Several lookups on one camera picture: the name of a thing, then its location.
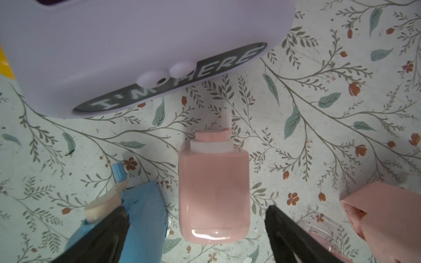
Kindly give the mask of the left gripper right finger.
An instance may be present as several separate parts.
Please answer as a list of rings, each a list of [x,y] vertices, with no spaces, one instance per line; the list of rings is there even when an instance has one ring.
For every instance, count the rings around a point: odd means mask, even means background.
[[[342,263],[344,257],[328,242],[296,224],[276,206],[265,213],[265,227],[277,263]]]

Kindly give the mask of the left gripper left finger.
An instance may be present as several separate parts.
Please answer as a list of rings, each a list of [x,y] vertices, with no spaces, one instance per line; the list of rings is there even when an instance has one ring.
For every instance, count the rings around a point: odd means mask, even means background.
[[[129,229],[129,216],[123,206],[99,222],[82,221],[54,263],[118,263]]]

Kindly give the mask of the pink pencil sharpener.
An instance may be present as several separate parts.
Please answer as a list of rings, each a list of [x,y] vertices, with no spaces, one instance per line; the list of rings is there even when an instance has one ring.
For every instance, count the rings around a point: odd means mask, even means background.
[[[341,199],[360,238],[380,263],[421,260],[421,196],[381,182]]]
[[[234,243],[250,229],[249,153],[234,145],[230,110],[179,153],[179,226],[195,244]]]

